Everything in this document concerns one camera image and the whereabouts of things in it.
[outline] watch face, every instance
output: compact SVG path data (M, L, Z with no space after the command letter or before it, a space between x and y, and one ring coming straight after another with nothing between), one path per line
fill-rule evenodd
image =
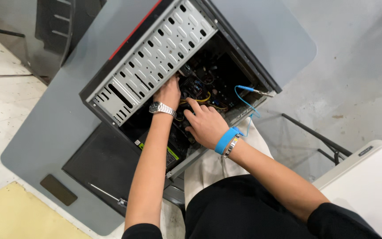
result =
M154 114L155 112L157 112L158 107L159 107L159 102L153 102L150 105L150 109L149 109L150 113Z

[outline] gray table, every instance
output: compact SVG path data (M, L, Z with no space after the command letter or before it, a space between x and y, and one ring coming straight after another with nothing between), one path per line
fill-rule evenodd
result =
M100 235L124 218L61 170L100 123L78 94L156 2L108 1L1 155L7 168ZM213 3L281 87L316 55L315 44L281 2ZM40 185L49 173L78 196L69 207Z

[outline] coiled blue cord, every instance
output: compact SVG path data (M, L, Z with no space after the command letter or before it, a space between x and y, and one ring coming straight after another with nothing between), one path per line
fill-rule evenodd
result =
M244 103L246 103L248 106L250 106L254 110L254 112L257 114L256 117L260 118L259 111L257 111L251 104L247 103L247 101L243 100L243 98L240 97L240 95L237 92L237 87L240 88L240 89L244 89L244 90L250 91L250 92L253 92L254 89L250 88L250 87L247 87L247 86L242 86L242 85L236 85L235 88L234 88L235 93L237 94L238 98L240 100L242 100ZM248 131L250 129L250 123L251 123L252 119L253 119L253 114L250 115L250 122L248 123L247 134L244 137L248 136Z

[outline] red trim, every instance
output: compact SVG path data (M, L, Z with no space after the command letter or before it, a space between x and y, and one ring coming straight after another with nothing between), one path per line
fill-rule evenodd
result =
M135 33L135 31L141 26L141 24L147 19L147 17L154 11L154 9L159 5L162 0L158 0L158 2L151 8L151 10L145 15L145 17L140 21L140 23L134 28L134 30L129 34L129 36L120 44L120 46L114 51L109 60L113 59L114 55L122 48L122 46L129 40L129 38Z

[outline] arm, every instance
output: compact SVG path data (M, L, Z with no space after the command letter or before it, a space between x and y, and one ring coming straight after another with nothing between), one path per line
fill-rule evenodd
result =
M200 144L215 149L229 129L227 123L213 107L199 106L190 98L187 101L195 115L189 110L184 111L192 125L185 130L191 132ZM312 184L244 140L238 140L229 158L250 172L285 208L304 222L321 203L329 202Z
M153 95L154 101L162 102L176 110L180 99L178 80L179 78L171 77ZM125 231L139 223L150 223L160 227L166 148L172 121L172 115L166 113L153 115L129 192Z

